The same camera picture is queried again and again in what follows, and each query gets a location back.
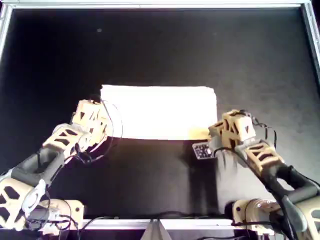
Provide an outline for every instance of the metal frame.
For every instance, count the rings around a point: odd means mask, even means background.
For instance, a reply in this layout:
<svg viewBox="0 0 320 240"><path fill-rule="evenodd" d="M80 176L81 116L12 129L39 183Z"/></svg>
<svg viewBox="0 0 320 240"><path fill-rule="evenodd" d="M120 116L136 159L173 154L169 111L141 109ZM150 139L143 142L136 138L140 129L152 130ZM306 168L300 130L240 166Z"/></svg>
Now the metal frame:
<svg viewBox="0 0 320 240"><path fill-rule="evenodd" d="M320 35L310 0L3 0L0 13L0 60L15 9L186 9L301 8L320 84ZM150 219L99 219L88 230L144 230ZM161 219L167 230L233 230L230 219Z"/></svg>
<svg viewBox="0 0 320 240"><path fill-rule="evenodd" d="M83 220L83 225L90 219ZM151 219L98 219L88 230L145 230ZM234 230L230 219L160 219L166 230Z"/></svg>

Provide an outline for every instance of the black cable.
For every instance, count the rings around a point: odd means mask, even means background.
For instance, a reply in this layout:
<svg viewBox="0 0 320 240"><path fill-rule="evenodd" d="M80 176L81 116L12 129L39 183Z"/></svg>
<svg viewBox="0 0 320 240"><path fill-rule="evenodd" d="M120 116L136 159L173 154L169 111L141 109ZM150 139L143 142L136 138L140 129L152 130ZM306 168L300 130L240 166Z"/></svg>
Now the black cable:
<svg viewBox="0 0 320 240"><path fill-rule="evenodd" d="M244 222L245 223L247 223L248 221L247 221L247 209L248 209L248 206L249 206L249 204L250 203L252 203L254 201L254 199L251 199L247 204L246 204L246 206L245 206L245 208L244 208ZM248 231L248 225L245 225L245 230L246 230L246 232L248 233L248 237L250 237L250 233L249 233L249 231Z"/></svg>
<svg viewBox="0 0 320 240"><path fill-rule="evenodd" d="M243 226L251 226L251 225L269 225L273 226L274 223L270 221L248 221L248 222L237 222L231 224L234 227L243 227Z"/></svg>
<svg viewBox="0 0 320 240"><path fill-rule="evenodd" d="M80 232L79 232L79 227L78 227L78 223L69 215L64 215L64 214L60 214L59 215L61 218L67 218L70 220L70 223L72 222L73 225L75 226L76 229L76 235L77 235L77 239L80 240Z"/></svg>
<svg viewBox="0 0 320 240"><path fill-rule="evenodd" d="M120 119L121 119L121 136L120 136L120 138L119 138L118 143L116 143L115 145L112 145L112 143L113 143L113 141L114 141L115 125L114 125L114 122L113 122L113 120L112 120L112 118L111 118L111 116L110 116L110 114L109 114L109 111L108 111L108 109L107 109L107 106L106 106L105 102L102 100L102 98L101 98L100 96L99 96L99 99L100 99L100 102L102 103L102 105L103 105L103 107L104 107L104 109L105 109L105 111L106 111L106 114L107 114L108 118L110 119L110 122L111 122L111 125L112 125L111 141L110 141L110 144L109 144L108 148L106 149L106 151L105 151L102 155L97 156L97 157L95 157L95 158L92 158L92 157L90 156L90 154L88 154L88 153L85 152L85 151L81 152L81 151L80 151L80 148L79 148L79 144L78 144L78 145L75 145L75 148L74 148L74 149L75 149L75 151L76 151L76 155L77 155L78 159L79 159L83 164L90 164L90 163L92 163L92 162L94 162L94 161L96 161L96 160L99 160L99 159L105 157L105 156L108 154L108 152L110 151L111 148L114 148L114 147L116 147L116 146L119 144L119 142L121 141L121 139L122 139L122 137L123 137L123 134L124 134L123 119L122 119L122 117L121 117L121 115L120 115ZM117 110L118 113L120 114L120 111L119 111L119 109L117 108L117 106L114 105L113 103L111 103L111 104L116 108L116 110ZM107 131L107 125L104 127L104 134L106 134L106 131ZM84 158L80 156L81 154L86 155L86 157L88 158L88 160L84 160Z"/></svg>
<svg viewBox="0 0 320 240"><path fill-rule="evenodd" d="M197 240L237 240L242 238L246 238L246 236L203 236Z"/></svg>
<svg viewBox="0 0 320 240"><path fill-rule="evenodd" d="M229 147L219 147L216 150L214 150L213 157L216 158L217 152L218 151L222 151L222 150L227 150L227 151L230 151L230 152L234 153L235 155L237 155L248 166L248 168L251 169L251 171L254 173L254 175L262 182L262 184L266 187L268 192L270 192L274 196L277 196L277 194L275 192L273 192L270 188L268 188L268 186L265 183L265 181L256 173L256 171L254 169L252 169L252 167L249 165L249 163L234 149L229 148ZM295 239L294 230L292 229L292 226L290 224L290 220L289 220L286 208L283 206L281 201L278 201L278 204L280 205L280 208L283 211L283 217L284 217L284 220L285 220L286 225L287 225L288 230L289 230L290 240L293 240L293 239ZM239 225L239 226L245 226L245 224L250 224L250 225L255 225L255 224L272 225L270 222L247 222L247 223L235 223L234 226L237 226L237 224L243 224L243 225Z"/></svg>
<svg viewBox="0 0 320 240"><path fill-rule="evenodd" d="M272 127L266 125L263 122L259 122L259 120L254 116L252 116L251 119L252 119L252 124L254 126L259 126L259 127L265 129L265 137L264 138L265 138L265 140L267 140L268 139L268 129L272 129ZM274 145L274 148L276 149L277 148L277 138L278 138L277 137L277 132L274 129L272 129L272 130L273 130L273 138L274 138L273 145Z"/></svg>
<svg viewBox="0 0 320 240"><path fill-rule="evenodd" d="M99 216L96 218L91 219L90 221L88 221L82 228L81 230L79 230L79 239L81 239L82 233L84 232L84 230L90 225L92 224L94 221L96 220L101 220L101 219L114 219L113 217L108 217L108 216Z"/></svg>
<svg viewBox="0 0 320 240"><path fill-rule="evenodd" d="M95 157L94 159L92 159L92 162L94 162L94 161L96 161L96 160L99 160L99 159L105 157L105 156L107 155L107 153L109 152L109 150L111 149L112 142L113 142L113 140L114 140L114 131L115 131L114 122L113 122L113 120L111 119L110 114L109 114L109 111L108 111L108 109L107 109L107 106L106 106L105 102L102 100L101 97L100 97L100 101L101 101L101 103L103 104L103 107L104 107L104 109L105 109L105 111L106 111L106 114L107 114L108 118L110 119L110 122L111 122L111 125L112 125L112 134L111 134L110 145L108 146L108 148L105 150L105 152L104 152L102 155L97 156L97 157Z"/></svg>

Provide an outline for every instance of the folded cloth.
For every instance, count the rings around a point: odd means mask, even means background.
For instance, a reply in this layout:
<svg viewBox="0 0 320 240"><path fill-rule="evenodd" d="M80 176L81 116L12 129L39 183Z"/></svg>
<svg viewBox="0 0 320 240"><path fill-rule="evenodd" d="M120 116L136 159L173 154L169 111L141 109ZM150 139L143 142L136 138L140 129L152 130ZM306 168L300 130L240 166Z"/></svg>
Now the folded cloth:
<svg viewBox="0 0 320 240"><path fill-rule="evenodd" d="M117 138L204 140L217 122L216 94L205 86L103 85L101 99Z"/></svg>

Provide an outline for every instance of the metal bracket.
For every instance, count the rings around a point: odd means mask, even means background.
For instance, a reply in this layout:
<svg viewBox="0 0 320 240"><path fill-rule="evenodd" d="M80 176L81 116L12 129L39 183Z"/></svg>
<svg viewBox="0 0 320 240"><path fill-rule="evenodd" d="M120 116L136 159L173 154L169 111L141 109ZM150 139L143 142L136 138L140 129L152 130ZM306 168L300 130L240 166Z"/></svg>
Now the metal bracket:
<svg viewBox="0 0 320 240"><path fill-rule="evenodd" d="M141 240L172 240L160 220L151 220Z"/></svg>

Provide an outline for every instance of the white towel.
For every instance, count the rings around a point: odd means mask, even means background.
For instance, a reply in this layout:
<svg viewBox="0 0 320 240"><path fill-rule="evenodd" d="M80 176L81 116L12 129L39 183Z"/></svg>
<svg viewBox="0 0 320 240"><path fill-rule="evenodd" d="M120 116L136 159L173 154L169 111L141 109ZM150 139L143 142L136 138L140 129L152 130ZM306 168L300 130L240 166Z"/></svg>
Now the white towel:
<svg viewBox="0 0 320 240"><path fill-rule="evenodd" d="M216 94L205 86L103 85L101 98L117 138L205 140L217 122Z"/></svg>

